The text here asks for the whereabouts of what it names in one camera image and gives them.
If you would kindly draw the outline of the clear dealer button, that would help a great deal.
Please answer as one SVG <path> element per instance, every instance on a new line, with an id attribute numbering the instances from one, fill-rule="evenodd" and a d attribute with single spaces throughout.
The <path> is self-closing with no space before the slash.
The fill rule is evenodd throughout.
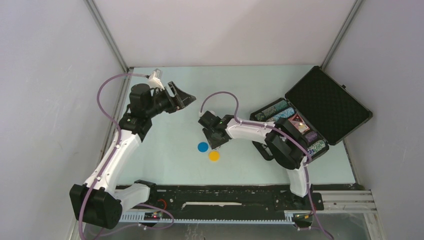
<path id="1" fill-rule="evenodd" d="M 296 124 L 296 127 L 301 133 L 304 133 L 304 132 L 309 130 L 309 127 L 305 123 L 302 123 L 302 122 L 298 122 Z"/>

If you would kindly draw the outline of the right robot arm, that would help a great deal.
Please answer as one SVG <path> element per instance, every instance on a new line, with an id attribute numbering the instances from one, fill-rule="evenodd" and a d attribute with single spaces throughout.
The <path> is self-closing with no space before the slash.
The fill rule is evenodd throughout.
<path id="1" fill-rule="evenodd" d="M 280 166 L 286 169 L 289 181 L 291 204 L 304 209 L 311 202 L 310 184 L 305 165 L 312 157 L 308 153 L 306 138 L 285 118 L 260 122 L 239 119 L 234 115 L 220 118 L 213 112 L 199 114 L 198 123 L 212 149 L 230 140 L 243 139 L 264 144 Z"/>

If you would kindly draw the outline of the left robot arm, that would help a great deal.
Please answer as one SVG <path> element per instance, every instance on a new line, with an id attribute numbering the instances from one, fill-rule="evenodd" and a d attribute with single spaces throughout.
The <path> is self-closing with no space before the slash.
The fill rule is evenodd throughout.
<path id="1" fill-rule="evenodd" d="M 145 208 L 156 206 L 158 194 L 151 190 L 151 183 L 139 180 L 116 192 L 119 177 L 147 136 L 152 119 L 163 112 L 182 110 L 195 100 L 195 96 L 180 90 L 172 81 L 164 88 L 147 83 L 131 88 L 126 113 L 118 122 L 111 146 L 84 184 L 74 184 L 70 189 L 72 208 L 80 223 L 111 230 L 123 213 L 138 204 Z"/>

